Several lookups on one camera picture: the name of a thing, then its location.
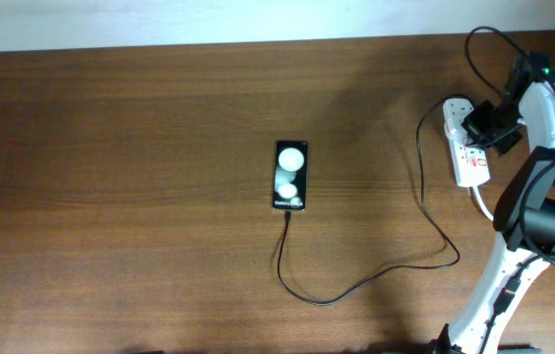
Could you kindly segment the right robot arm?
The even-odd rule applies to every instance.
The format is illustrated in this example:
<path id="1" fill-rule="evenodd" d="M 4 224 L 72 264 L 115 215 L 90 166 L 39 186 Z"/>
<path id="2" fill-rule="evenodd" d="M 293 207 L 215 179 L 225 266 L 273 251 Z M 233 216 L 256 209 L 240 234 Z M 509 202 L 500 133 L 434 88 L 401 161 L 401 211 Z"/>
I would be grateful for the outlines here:
<path id="1" fill-rule="evenodd" d="M 548 56 L 530 52 L 513 65 L 504 101 L 443 103 L 456 181 L 476 195 L 486 183 L 488 148 L 509 151 L 527 138 L 529 157 L 486 215 L 496 232 L 488 264 L 467 305 L 433 353 L 496 353 L 505 327 L 531 284 L 555 265 L 555 72 Z"/>

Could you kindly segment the black smartphone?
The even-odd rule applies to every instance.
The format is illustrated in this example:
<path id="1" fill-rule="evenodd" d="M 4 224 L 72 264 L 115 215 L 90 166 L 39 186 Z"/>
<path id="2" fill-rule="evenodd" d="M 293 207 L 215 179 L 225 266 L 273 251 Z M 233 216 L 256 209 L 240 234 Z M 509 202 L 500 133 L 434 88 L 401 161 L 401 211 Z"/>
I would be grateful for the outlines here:
<path id="1" fill-rule="evenodd" d="M 306 208 L 308 143 L 277 141 L 272 207 L 284 211 Z"/>

